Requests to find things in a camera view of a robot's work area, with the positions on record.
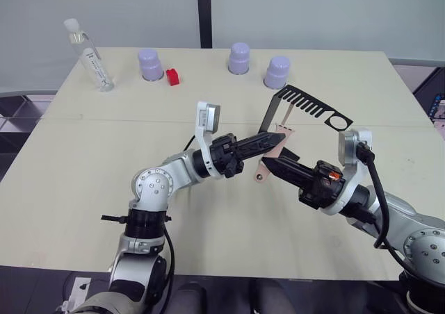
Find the gray wall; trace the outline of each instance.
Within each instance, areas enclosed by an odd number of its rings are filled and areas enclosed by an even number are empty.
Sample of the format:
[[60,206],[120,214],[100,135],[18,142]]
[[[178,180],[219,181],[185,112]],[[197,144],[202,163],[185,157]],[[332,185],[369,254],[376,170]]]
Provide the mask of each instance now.
[[57,90],[76,61],[63,21],[98,47],[199,47],[197,0],[0,0],[0,93]]
[[445,59],[444,0],[212,0],[213,46],[383,50]]

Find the red block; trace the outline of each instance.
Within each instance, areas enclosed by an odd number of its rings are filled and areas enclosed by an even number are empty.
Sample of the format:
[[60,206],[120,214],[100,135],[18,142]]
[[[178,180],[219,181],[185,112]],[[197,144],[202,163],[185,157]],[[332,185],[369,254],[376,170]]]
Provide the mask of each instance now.
[[168,69],[165,72],[167,74],[167,79],[170,86],[179,85],[178,72],[176,72],[175,69]]

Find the pink object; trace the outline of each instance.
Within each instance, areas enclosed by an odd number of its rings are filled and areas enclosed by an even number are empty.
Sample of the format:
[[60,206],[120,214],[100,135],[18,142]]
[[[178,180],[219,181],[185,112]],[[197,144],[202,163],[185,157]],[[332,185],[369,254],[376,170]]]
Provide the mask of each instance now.
[[[277,129],[275,131],[276,133],[284,133],[286,137],[273,149],[271,149],[269,152],[263,155],[264,158],[278,158],[281,154],[281,151],[283,150],[283,147],[285,146],[287,139],[289,136],[295,132],[292,129],[289,129],[285,126],[277,124]],[[258,168],[255,172],[254,179],[258,183],[263,183],[267,176],[269,176],[270,170],[267,169],[267,167],[261,162],[261,160],[258,162]]]

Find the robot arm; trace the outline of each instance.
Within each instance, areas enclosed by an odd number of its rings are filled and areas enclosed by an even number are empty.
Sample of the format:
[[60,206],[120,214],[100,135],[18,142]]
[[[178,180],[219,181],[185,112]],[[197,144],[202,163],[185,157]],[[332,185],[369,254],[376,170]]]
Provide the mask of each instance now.
[[219,106],[197,105],[195,137],[200,149],[189,149],[169,157],[162,165],[135,175],[131,182],[135,198],[128,215],[103,215],[103,220],[126,224],[120,236],[108,292],[92,296],[72,313],[149,313],[162,297],[168,280],[166,260],[159,255],[168,233],[165,222],[168,202],[179,189],[220,179],[243,171],[243,160],[270,151],[284,139],[281,133],[258,133],[238,141],[229,133],[215,140]]
[[[371,146],[370,131],[340,132],[339,160],[345,166],[343,171],[321,160],[311,169],[301,165],[299,157],[293,157],[288,151],[282,151],[277,158],[263,157],[261,161],[275,176],[300,188],[302,203],[320,208],[328,215],[345,215],[349,224],[378,238],[385,223],[376,187],[365,188],[359,184],[368,172],[361,160],[365,161],[364,154],[372,154]],[[409,291],[407,302],[418,313],[442,313],[445,309],[445,221],[421,215],[406,201],[387,192],[384,195],[390,221],[384,244],[405,269],[400,277]]]

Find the bottle label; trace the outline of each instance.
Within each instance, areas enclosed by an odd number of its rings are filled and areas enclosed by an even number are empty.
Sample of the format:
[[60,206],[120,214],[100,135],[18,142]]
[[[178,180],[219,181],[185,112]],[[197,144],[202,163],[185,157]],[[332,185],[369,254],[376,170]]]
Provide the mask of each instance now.
[[96,84],[99,87],[104,87],[106,85],[112,84],[110,77],[106,73],[100,59],[98,59],[93,49],[86,48],[85,50],[83,50],[81,61],[83,62],[85,67],[87,67],[87,69],[90,69],[91,72],[94,73]]

